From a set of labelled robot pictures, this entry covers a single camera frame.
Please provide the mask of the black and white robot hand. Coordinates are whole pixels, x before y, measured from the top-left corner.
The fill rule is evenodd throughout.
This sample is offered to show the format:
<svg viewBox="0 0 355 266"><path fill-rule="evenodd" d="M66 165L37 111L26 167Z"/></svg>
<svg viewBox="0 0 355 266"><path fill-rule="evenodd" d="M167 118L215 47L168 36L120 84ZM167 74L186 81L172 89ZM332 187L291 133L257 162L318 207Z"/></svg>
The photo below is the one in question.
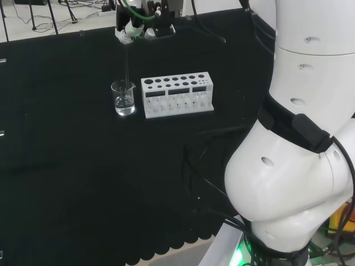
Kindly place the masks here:
<svg viewBox="0 0 355 266"><path fill-rule="evenodd" d="M116 1L115 36L123 45L176 33L168 1Z"/></svg>

